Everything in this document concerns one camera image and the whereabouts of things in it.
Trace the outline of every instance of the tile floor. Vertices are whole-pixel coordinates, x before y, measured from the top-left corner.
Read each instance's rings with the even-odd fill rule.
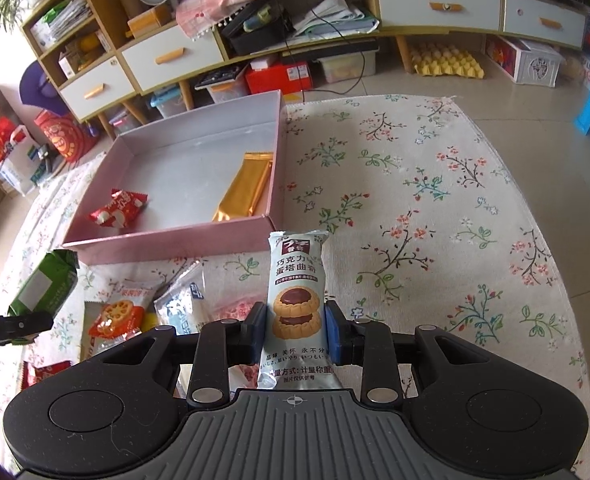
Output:
[[[364,78],[349,95],[456,96],[498,150],[546,237],[576,313],[590,372],[590,135],[582,136],[571,122],[586,91],[572,85],[516,86],[488,60],[480,61],[486,70],[482,81],[408,75],[396,57],[381,56],[377,75]],[[352,84],[322,88],[345,91]],[[307,93],[307,101],[335,97]],[[0,206],[0,272],[29,207],[30,200],[21,197]]]

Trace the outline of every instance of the egg carton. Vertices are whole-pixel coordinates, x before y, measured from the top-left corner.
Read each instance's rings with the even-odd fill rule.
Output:
[[[459,75],[484,78],[484,70],[466,50],[454,45],[419,43],[411,48],[411,59],[419,75]]]

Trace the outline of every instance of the drawer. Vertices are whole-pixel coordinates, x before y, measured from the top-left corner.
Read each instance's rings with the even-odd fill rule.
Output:
[[[379,0],[383,27],[499,30],[502,0]]]
[[[568,7],[541,0],[506,0],[503,30],[581,48],[585,22],[584,14]]]
[[[131,46],[122,55],[144,92],[224,61],[212,33],[193,41],[179,26]]]
[[[135,89],[117,58],[111,57],[60,92],[75,117],[83,120],[132,95]]]

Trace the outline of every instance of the black cable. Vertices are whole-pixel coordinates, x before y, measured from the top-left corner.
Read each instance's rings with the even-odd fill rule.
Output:
[[[314,9],[310,9],[310,12],[312,12],[313,15],[317,19],[319,19],[322,22],[326,23],[326,25],[329,25],[330,27],[332,27],[332,29],[334,31],[336,31],[336,33],[338,33],[339,37],[342,40],[344,40],[348,45],[352,45],[353,44],[350,40],[348,40],[348,38],[345,38],[344,37],[344,35],[339,31],[339,29],[335,25],[333,25],[333,23],[330,23],[330,22],[326,21],[324,18],[318,16]],[[289,46],[288,41],[286,40],[286,38],[284,38],[284,43],[286,44],[286,49],[288,50],[289,56],[291,56],[291,60],[294,60],[293,52],[291,51],[291,48],[290,48],[290,46]],[[327,90],[327,89],[310,89],[310,90],[304,90],[304,86],[301,83],[301,79],[300,79],[299,80],[299,85],[300,85],[300,88],[301,88],[302,101],[303,102],[306,102],[306,97],[304,96],[304,92],[312,92],[312,91],[316,91],[316,92],[329,92],[331,94],[336,94],[336,95],[347,95],[349,92],[351,92],[355,87],[358,86],[358,84],[360,84],[360,82],[361,82],[361,80],[363,79],[363,76],[364,76],[364,71],[366,70],[366,57],[364,56],[364,53],[361,50],[360,50],[360,54],[361,54],[361,72],[360,72],[360,76],[357,78],[357,81],[354,83],[353,86],[351,86],[348,90],[346,90],[344,92],[337,92],[335,90]]]

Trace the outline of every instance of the silver screw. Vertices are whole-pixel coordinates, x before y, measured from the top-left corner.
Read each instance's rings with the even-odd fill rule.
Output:
[[[224,396],[217,388],[200,388],[193,392],[193,400],[201,404],[209,404],[217,402]]]
[[[369,390],[366,396],[372,402],[388,404],[389,402],[397,400],[398,394],[395,390],[391,390],[390,388],[373,388],[372,390]]]

